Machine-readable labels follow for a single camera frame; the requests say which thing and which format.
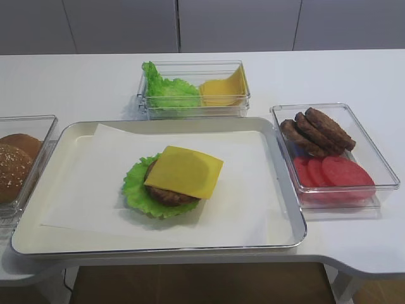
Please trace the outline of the sesame bun top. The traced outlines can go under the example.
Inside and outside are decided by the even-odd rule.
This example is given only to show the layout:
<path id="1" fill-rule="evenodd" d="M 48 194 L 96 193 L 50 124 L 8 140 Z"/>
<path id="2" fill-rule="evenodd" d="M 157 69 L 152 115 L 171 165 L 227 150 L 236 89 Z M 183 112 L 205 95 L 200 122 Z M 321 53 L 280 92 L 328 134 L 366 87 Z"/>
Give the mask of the sesame bun top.
<path id="1" fill-rule="evenodd" d="M 22 149 L 1 144 L 1 204 L 14 201 L 32 167 L 32 159 Z"/>

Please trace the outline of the yellow cheese slice on tray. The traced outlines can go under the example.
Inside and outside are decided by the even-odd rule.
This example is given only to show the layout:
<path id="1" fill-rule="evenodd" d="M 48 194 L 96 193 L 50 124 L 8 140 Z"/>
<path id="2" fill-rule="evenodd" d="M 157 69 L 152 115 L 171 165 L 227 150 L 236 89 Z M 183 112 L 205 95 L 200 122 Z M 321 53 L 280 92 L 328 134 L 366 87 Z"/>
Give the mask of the yellow cheese slice on tray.
<path id="1" fill-rule="evenodd" d="M 209 199 L 216 187 L 223 160 L 192 149 L 167 146 L 144 184 L 199 199 Z"/>

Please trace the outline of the clear lettuce and cheese box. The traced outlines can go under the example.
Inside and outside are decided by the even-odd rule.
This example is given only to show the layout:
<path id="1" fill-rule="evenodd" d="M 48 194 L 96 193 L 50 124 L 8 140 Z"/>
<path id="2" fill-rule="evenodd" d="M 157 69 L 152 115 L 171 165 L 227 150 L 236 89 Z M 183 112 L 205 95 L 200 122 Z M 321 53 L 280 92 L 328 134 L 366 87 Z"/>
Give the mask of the clear lettuce and cheese box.
<path id="1" fill-rule="evenodd" d="M 197 87 L 207 80 L 227 79 L 238 67 L 244 69 L 240 60 L 235 61 L 151 61 L 164 79 L 182 79 Z M 245 117 L 249 109 L 251 97 L 245 74 L 247 96 L 233 106 L 203 106 L 199 93 L 200 106 L 180 108 L 153 108 L 149 106 L 146 96 L 147 79 L 142 69 L 136 103 L 140 116 L 148 120 L 186 119 L 186 118 L 215 118 L 215 117 Z"/>

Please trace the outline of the yellow cheese slices stack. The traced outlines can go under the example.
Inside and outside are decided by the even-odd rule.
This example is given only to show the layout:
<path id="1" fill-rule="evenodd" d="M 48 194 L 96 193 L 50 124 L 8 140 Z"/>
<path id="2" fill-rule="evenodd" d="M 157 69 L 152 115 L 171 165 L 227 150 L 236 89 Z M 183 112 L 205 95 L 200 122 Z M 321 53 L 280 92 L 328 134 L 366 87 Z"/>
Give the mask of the yellow cheese slices stack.
<path id="1" fill-rule="evenodd" d="M 203 106 L 238 105 L 247 96 L 244 69 L 238 67 L 227 79 L 205 81 L 199 92 Z"/>

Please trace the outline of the green lettuce in box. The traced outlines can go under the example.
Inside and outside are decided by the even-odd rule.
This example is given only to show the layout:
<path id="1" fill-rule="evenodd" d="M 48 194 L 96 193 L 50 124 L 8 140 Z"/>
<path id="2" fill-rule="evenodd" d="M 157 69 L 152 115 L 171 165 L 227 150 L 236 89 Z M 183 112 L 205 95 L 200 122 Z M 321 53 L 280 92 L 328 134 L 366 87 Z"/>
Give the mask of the green lettuce in box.
<path id="1" fill-rule="evenodd" d="M 143 62 L 142 69 L 147 79 L 146 96 L 153 108 L 180 108 L 200 106 L 197 87 L 182 79 L 164 79 L 156 65 Z"/>

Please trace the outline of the green lettuce leaf on tray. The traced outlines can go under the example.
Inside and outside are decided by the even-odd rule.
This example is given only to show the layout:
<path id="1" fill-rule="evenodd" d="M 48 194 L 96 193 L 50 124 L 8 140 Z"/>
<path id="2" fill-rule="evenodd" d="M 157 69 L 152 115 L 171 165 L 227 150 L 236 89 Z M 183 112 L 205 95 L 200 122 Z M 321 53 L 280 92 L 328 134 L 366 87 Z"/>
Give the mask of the green lettuce leaf on tray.
<path id="1" fill-rule="evenodd" d="M 147 175 L 148 167 L 154 161 L 157 161 L 160 156 L 161 153 L 157 153 L 155 156 L 141 157 L 127 172 L 122 187 L 122 193 L 126 197 L 127 205 L 159 219 L 168 219 L 195 209 L 199 204 L 198 199 L 191 199 L 190 203 L 178 206 L 167 206 L 154 199 L 147 192 L 144 177 Z"/>

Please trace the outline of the brown burger patty on tray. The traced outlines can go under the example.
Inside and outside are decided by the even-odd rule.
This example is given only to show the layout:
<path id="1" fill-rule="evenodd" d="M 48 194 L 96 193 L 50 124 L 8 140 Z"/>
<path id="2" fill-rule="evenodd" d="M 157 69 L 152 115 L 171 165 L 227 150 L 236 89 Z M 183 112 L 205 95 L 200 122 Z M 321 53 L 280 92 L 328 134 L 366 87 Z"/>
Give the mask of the brown burger patty on tray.
<path id="1" fill-rule="evenodd" d="M 157 201 L 158 203 L 168 206 L 168 207 L 175 207 L 175 206 L 183 206 L 189 205 L 191 203 L 199 202 L 199 198 L 195 198 L 192 196 L 188 196 L 186 194 L 177 193 L 175 191 L 160 189 L 153 186 L 145 185 L 145 190 L 147 194 Z"/>

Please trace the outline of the brown patty front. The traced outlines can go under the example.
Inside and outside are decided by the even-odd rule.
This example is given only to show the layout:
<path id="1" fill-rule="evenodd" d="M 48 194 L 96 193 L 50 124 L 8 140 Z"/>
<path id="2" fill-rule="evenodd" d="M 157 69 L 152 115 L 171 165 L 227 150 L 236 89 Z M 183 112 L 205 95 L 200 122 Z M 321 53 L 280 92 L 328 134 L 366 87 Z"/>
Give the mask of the brown patty front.
<path id="1" fill-rule="evenodd" d="M 300 148 L 305 150 L 307 153 L 315 157 L 326 157 L 330 153 L 327 150 L 319 147 L 317 144 L 311 142 L 309 139 L 305 138 L 296 129 L 296 123 L 292 119 L 286 119 L 280 124 L 282 134 L 294 144 L 298 145 Z"/>

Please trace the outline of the red tomato slice left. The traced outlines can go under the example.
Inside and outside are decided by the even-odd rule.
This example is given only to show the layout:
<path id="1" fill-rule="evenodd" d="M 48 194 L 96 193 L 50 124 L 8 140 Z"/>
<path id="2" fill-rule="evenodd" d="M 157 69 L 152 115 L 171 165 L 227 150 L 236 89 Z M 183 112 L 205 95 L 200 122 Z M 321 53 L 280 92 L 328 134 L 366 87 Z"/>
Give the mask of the red tomato slice left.
<path id="1" fill-rule="evenodd" d="M 315 184 L 308 172 L 308 157 L 298 156 L 294 158 L 294 166 L 297 171 L 299 183 L 304 187 L 315 187 Z"/>

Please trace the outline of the red tomato slice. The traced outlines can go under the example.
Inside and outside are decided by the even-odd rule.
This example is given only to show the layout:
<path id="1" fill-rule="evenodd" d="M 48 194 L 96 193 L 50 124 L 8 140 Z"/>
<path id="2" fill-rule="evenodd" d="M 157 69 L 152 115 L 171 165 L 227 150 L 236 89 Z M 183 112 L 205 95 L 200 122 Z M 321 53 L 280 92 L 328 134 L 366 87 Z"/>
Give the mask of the red tomato slice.
<path id="1" fill-rule="evenodd" d="M 294 158 L 294 166 L 297 171 L 299 183 L 304 187 L 315 187 L 315 184 L 308 172 L 308 157 L 298 156 Z"/>
<path id="2" fill-rule="evenodd" d="M 372 186 L 372 189 L 339 193 L 346 200 L 365 200 L 375 194 L 375 183 L 357 163 L 341 156 L 328 156 L 321 161 L 321 172 L 329 186 Z"/>
<path id="3" fill-rule="evenodd" d="M 308 161 L 308 174 L 316 187 L 329 187 L 332 184 L 323 173 L 322 161 L 322 158 L 311 158 Z"/>

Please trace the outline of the red tomato slice middle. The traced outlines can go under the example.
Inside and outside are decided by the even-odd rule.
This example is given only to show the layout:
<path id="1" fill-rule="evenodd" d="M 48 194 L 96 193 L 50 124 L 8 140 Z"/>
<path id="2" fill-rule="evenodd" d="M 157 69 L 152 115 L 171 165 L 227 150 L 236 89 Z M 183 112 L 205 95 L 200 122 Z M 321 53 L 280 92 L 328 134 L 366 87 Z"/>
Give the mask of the red tomato slice middle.
<path id="1" fill-rule="evenodd" d="M 311 158 L 308 161 L 308 174 L 316 187 L 329 187 L 332 184 L 323 173 L 322 161 L 322 158 Z"/>

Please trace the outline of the white serving tray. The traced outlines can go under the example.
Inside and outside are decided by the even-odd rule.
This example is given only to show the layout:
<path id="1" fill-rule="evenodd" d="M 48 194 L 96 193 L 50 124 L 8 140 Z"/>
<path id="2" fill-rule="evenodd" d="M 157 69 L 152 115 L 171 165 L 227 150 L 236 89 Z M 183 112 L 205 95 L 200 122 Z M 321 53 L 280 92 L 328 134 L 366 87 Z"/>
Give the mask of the white serving tray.
<path id="1" fill-rule="evenodd" d="M 296 240 L 287 245 L 186 247 L 186 248 L 133 248 L 129 237 L 113 237 L 100 232 L 79 231 L 64 227 L 42 225 L 42 220 L 54 206 L 54 198 L 62 189 L 78 159 L 84 155 L 90 139 L 97 128 L 103 125 L 133 134 L 197 134 L 203 132 L 260 131 L 270 142 L 273 169 L 278 178 L 281 196 L 291 218 Z M 56 147 L 34 189 L 25 211 L 11 238 L 13 249 L 22 255 L 72 255 L 101 252 L 141 252 L 177 250 L 227 250 L 239 248 L 290 248 L 297 246 L 307 233 L 306 222 L 300 209 L 296 192 L 290 181 L 284 158 L 278 147 L 276 133 L 271 123 L 264 118 L 208 118 L 191 120 L 155 121 L 103 121 L 77 122 L 62 132 Z"/>

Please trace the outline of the brown patty middle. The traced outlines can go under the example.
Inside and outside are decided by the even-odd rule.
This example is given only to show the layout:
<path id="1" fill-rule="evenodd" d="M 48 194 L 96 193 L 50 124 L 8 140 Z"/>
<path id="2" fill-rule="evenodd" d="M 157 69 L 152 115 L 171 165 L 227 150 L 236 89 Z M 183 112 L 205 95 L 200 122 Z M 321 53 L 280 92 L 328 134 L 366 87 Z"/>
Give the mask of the brown patty middle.
<path id="1" fill-rule="evenodd" d="M 302 112 L 295 115 L 295 121 L 297 128 L 307 139 L 323 148 L 330 155 L 341 155 L 344 152 L 343 148 L 329 140 L 318 129 L 311 125 Z"/>

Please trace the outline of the white paper sheet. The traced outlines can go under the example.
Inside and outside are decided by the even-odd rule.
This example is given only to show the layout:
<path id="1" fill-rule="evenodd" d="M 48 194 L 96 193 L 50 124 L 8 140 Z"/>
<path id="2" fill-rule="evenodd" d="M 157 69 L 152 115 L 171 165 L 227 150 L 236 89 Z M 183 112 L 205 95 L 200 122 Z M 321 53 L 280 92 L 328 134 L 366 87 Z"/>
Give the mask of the white paper sheet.
<path id="1" fill-rule="evenodd" d="M 141 158 L 167 146 L 212 155 L 223 167 L 212 197 L 181 215 L 152 217 L 130 207 L 124 178 Z M 100 125 L 41 223 L 129 237 L 133 248 L 292 244 L 270 152 L 269 140 L 256 130 L 142 135 Z"/>

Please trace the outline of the brown patty rear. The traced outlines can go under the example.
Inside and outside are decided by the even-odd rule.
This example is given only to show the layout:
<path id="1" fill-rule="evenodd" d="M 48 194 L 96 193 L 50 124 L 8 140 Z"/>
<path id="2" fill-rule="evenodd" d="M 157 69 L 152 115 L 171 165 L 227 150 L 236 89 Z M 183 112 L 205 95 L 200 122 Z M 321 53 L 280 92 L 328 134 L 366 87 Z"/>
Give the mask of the brown patty rear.
<path id="1" fill-rule="evenodd" d="M 331 140 L 340 148 L 352 151 L 356 146 L 356 141 L 352 139 L 341 126 L 320 110 L 309 107 L 305 111 L 307 120 L 327 139 Z"/>

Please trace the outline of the clear patty and tomato box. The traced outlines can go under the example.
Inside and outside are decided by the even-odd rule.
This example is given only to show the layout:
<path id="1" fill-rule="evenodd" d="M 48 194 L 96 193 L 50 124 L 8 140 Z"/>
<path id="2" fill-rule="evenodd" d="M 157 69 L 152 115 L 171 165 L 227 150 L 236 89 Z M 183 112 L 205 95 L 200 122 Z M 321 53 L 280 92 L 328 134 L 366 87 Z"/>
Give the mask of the clear patty and tomato box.
<path id="1" fill-rule="evenodd" d="M 294 158 L 304 156 L 315 157 L 288 140 L 281 131 L 280 124 L 286 119 L 295 121 L 295 115 L 309 108 L 320 110 L 337 122 L 353 140 L 356 146 L 352 151 L 344 149 L 341 156 L 351 160 L 361 166 L 375 183 L 375 194 L 368 199 L 351 200 L 344 199 L 339 193 L 353 191 L 363 191 L 372 189 L 372 186 L 354 187 L 304 187 L 299 183 L 297 171 L 294 166 Z M 350 212 L 362 209 L 377 209 L 386 200 L 387 196 L 394 190 L 399 189 L 400 181 L 390 167 L 386 159 L 371 140 L 360 121 L 356 118 L 349 106 L 343 103 L 323 103 L 323 104 L 299 104 L 299 105 L 278 105 L 270 110 L 273 117 L 277 139 L 280 149 L 285 158 L 285 162 L 290 174 L 292 184 L 296 190 L 301 207 L 304 210 L 321 212 Z"/>

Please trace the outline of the red tomato slice right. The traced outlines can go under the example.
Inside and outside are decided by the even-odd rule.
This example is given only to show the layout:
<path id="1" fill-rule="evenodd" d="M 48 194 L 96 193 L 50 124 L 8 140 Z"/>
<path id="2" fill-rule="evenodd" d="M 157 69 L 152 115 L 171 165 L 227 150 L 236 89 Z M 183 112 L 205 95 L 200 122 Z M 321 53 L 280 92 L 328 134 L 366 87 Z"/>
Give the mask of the red tomato slice right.
<path id="1" fill-rule="evenodd" d="M 321 161 L 321 172 L 329 186 L 372 186 L 372 189 L 339 193 L 346 200 L 365 200 L 375 194 L 375 183 L 357 163 L 341 156 L 328 156 Z"/>

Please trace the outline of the clear bun box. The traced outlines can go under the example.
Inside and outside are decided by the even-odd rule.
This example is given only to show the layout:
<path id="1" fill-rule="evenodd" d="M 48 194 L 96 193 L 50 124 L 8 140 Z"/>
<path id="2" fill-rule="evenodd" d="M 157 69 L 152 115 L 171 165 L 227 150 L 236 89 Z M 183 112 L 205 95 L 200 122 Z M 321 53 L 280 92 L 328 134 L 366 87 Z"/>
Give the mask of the clear bun box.
<path id="1" fill-rule="evenodd" d="M 22 215 L 55 142 L 55 115 L 1 118 L 1 230 Z"/>

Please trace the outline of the plain brown bun rear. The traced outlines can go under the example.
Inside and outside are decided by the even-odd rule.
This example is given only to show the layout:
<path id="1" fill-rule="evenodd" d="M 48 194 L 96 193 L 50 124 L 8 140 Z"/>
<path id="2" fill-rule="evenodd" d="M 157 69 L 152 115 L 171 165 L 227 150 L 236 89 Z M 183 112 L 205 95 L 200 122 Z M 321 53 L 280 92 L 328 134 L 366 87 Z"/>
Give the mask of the plain brown bun rear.
<path id="1" fill-rule="evenodd" d="M 7 144 L 23 150 L 34 161 L 42 147 L 42 141 L 28 134 L 10 134 L 0 139 L 1 144 Z"/>

